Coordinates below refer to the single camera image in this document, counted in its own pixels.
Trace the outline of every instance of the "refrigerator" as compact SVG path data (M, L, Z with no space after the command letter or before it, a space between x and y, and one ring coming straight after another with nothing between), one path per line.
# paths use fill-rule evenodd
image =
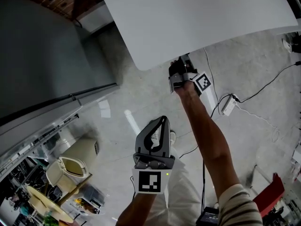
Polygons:
M1 179L12 157L118 86L90 33L29 0L0 4Z

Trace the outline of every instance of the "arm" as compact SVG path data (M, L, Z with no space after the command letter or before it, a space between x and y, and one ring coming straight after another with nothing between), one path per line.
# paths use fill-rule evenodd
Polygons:
M119 216L116 226L142 226L156 198L155 194L137 194Z
M217 199L219 199L225 190L239 183L227 141L208 115L192 82L186 82L182 88L177 88L176 93L188 116L199 150L213 181Z

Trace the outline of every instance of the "gray floor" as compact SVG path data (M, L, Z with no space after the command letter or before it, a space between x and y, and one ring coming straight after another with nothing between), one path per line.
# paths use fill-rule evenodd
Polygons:
M179 98L169 92L169 62L139 71L116 27L100 35L99 42L120 84L118 91L103 99L108 100L111 117L104 118L102 109L95 103L82 112L69 129L74 137L88 132L100 142L101 150L91 182L107 194L105 214L93 217L89 223L114 225L134 192L130 177L134 165L135 122L143 129L150 120L166 115L171 129L177 134L174 147L179 155L195 148L196 141ZM208 46L206 50L219 98L228 93L235 93L240 100L248 98L292 62L281 37L269 32L241 36ZM190 53L190 58L200 72L211 75L203 49ZM259 95L240 104L242 109L265 118L272 126L238 108L234 108L230 117L215 112L213 119L229 143L234 167L242 183L255 164L270 177L273 172L283 178L287 175L299 140L300 75L300 67L293 66ZM201 99L211 113L207 96L202 95ZM202 158L199 151L184 156L182 161L201 193ZM260 192L266 182L255 175L253 185ZM207 172L206 204L214 203L214 188Z

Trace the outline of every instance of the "striped sleeve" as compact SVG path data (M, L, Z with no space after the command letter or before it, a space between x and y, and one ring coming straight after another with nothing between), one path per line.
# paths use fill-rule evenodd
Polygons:
M219 226L260 226L262 218L241 184L228 188L219 198Z

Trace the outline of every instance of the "beige bin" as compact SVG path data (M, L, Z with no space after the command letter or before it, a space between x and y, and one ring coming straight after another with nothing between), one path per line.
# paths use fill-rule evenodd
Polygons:
M61 154L59 160L64 164L66 174L86 178L89 176L89 170L97 154L97 141L95 139L81 138Z
M98 144L94 139L81 138L59 156L47 169L46 176L52 186L64 185L65 190L74 188L66 175L86 178L98 154Z

